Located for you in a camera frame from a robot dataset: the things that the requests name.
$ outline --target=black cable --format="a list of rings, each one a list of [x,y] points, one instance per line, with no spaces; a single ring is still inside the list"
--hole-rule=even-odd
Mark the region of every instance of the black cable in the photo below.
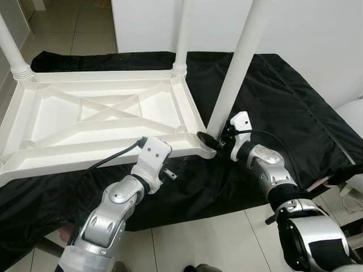
[[[134,143],[133,145],[127,147],[126,149],[124,150],[121,150],[101,161],[99,161],[98,163],[95,163],[93,165],[91,165],[90,167],[88,167],[86,170],[84,170],[82,172],[82,174],[78,177],[78,179],[75,181],[75,185],[74,185],[74,192],[75,192],[75,210],[76,210],[76,216],[75,216],[75,225],[74,225],[74,229],[73,229],[73,232],[67,242],[67,245],[71,245],[75,239],[77,238],[78,236],[78,231],[79,231],[79,225],[82,221],[85,220],[86,216],[87,216],[87,213],[89,211],[89,209],[91,208],[92,204],[95,202],[96,199],[98,199],[99,197],[99,194],[102,193],[103,191],[101,191],[93,200],[92,202],[89,204],[89,206],[87,207],[87,209],[85,210],[85,213],[83,214],[83,217],[82,219],[80,218],[80,215],[79,215],[79,210],[78,210],[78,187],[79,187],[79,181],[81,179],[84,178],[85,175],[87,175],[90,171],[92,171],[93,169],[101,166],[102,164],[105,164],[107,162],[109,162],[110,160],[113,160],[113,159],[116,159],[117,157],[133,150],[135,147],[140,147],[140,148],[143,148],[143,146],[145,145],[147,141],[147,138],[146,137],[142,137],[140,140],[138,140],[136,143]]]
[[[238,134],[242,134],[242,133],[260,133],[260,134],[268,135],[271,138],[275,139],[276,142],[278,142],[283,147],[283,149],[285,150],[285,152],[286,152],[286,154],[287,154],[287,156],[288,156],[288,158],[290,160],[290,164],[291,164],[291,166],[293,168],[297,185],[300,187],[300,189],[304,190],[304,187],[302,186],[302,183],[300,181],[300,178],[299,178],[299,175],[298,175],[298,172],[297,172],[297,169],[296,169],[295,161],[293,160],[287,146],[278,137],[276,137],[275,135],[273,135],[270,132],[267,132],[267,131],[264,131],[264,130],[257,130],[257,129],[242,130],[242,131],[237,131],[237,133]]]

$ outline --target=white wall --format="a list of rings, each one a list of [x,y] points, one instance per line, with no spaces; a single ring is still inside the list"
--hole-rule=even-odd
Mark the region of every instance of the white wall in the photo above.
[[[252,0],[195,0],[189,51],[232,52]],[[181,0],[113,0],[119,52],[175,51]],[[277,0],[257,53],[277,53],[333,107],[362,92],[362,0]]]
[[[0,13],[12,34],[18,48],[20,48],[29,34],[28,24],[17,0],[0,0]],[[10,71],[9,63],[0,49],[0,90]]]
[[[45,10],[43,0],[33,0],[35,10]]]

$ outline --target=white plastic table frame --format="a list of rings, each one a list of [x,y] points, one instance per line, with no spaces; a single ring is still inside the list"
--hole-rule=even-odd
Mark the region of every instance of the white plastic table frame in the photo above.
[[[272,0],[254,0],[206,129],[185,82],[188,23],[184,0],[175,63],[164,71],[34,73],[0,15],[0,47],[17,86],[0,126],[0,186],[13,179],[86,169],[156,136],[171,157],[216,152],[198,131],[218,138],[266,25]],[[103,165],[136,162],[140,149]]]

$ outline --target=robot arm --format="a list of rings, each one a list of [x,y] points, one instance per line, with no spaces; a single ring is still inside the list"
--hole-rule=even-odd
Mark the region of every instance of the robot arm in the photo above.
[[[170,153],[171,147],[158,138],[147,139],[130,175],[104,190],[100,205],[89,215],[74,245],[66,246],[56,271],[106,271],[135,205],[146,193],[160,188],[159,174]]]
[[[235,132],[232,146],[226,142],[218,144],[204,133],[199,133],[199,138],[215,149],[227,149],[231,160],[244,162],[258,177],[259,185],[275,212],[288,265],[296,271],[333,271],[355,264],[349,257],[349,246],[342,230],[308,199],[305,190],[299,188],[285,168],[281,154],[250,142],[251,132],[238,133],[252,130],[248,113],[240,112],[234,116],[227,130]]]

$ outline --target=power cord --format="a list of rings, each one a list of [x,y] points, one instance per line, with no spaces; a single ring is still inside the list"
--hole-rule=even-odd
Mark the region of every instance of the power cord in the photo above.
[[[286,154],[287,154],[287,156],[289,158],[290,164],[291,164],[292,169],[293,169],[294,174],[295,174],[295,178],[296,178],[297,185],[300,187],[300,189],[303,189],[304,190],[304,188],[302,186],[302,183],[300,181],[300,178],[299,178],[297,169],[296,169],[295,161],[293,160],[293,158],[292,158],[292,156],[290,154],[290,151],[289,151],[288,147],[282,142],[282,140],[280,140],[278,137],[276,137],[272,133],[267,132],[267,131],[264,131],[264,130],[250,129],[250,130],[237,131],[237,133],[238,134],[242,134],[242,133],[260,133],[260,134],[268,135],[271,138],[273,138],[276,142],[278,142],[280,144],[280,146],[283,147],[283,149],[285,150],[285,152],[286,152]]]
[[[117,157],[126,154],[127,152],[133,150],[135,147],[140,147],[143,148],[143,146],[145,145],[147,141],[146,137],[142,137],[140,140],[138,140],[137,142],[135,142],[133,145],[125,148],[124,150],[121,150],[101,161],[99,161],[98,163],[93,164],[92,166],[88,167],[86,170],[84,170],[82,172],[82,174],[78,177],[78,179],[75,181],[75,185],[74,185],[74,191],[75,191],[75,210],[76,210],[76,216],[75,216],[75,225],[74,225],[74,229],[73,232],[71,234],[71,237],[69,238],[67,245],[71,245],[73,244],[73,242],[75,241],[75,239],[78,236],[78,232],[79,232],[79,227],[81,225],[81,222],[83,222],[86,219],[86,216],[88,215],[88,212],[90,210],[90,208],[92,207],[93,203],[95,202],[96,199],[98,199],[99,195],[101,193],[103,193],[103,191],[99,192],[99,194],[93,199],[93,201],[89,204],[89,206],[87,207],[87,209],[85,210],[83,217],[81,219],[80,214],[79,214],[79,206],[78,206],[78,187],[79,187],[79,181],[81,179],[83,179],[85,177],[85,175],[87,175],[90,171],[92,171],[93,169],[100,167],[102,164],[105,164],[107,162],[109,162],[110,160],[116,159]]]
[[[360,209],[358,209],[358,210],[352,210],[352,209],[350,209],[350,208],[348,208],[348,206],[347,206],[347,204],[345,203],[345,200],[346,199],[348,199],[348,198],[350,198],[351,200],[353,200],[355,203],[357,203],[359,206],[361,206],[362,208],[360,208]],[[350,197],[350,196],[346,196],[346,197],[343,197],[343,199],[341,200],[341,202],[342,202],[342,204],[343,204],[343,206],[344,206],[344,208],[347,210],[347,211],[350,211],[350,212],[354,212],[354,213],[356,213],[356,212],[358,212],[358,211],[363,211],[363,205],[361,204],[361,203],[359,203],[359,201],[358,200],[356,200],[355,198],[353,198],[353,197]]]

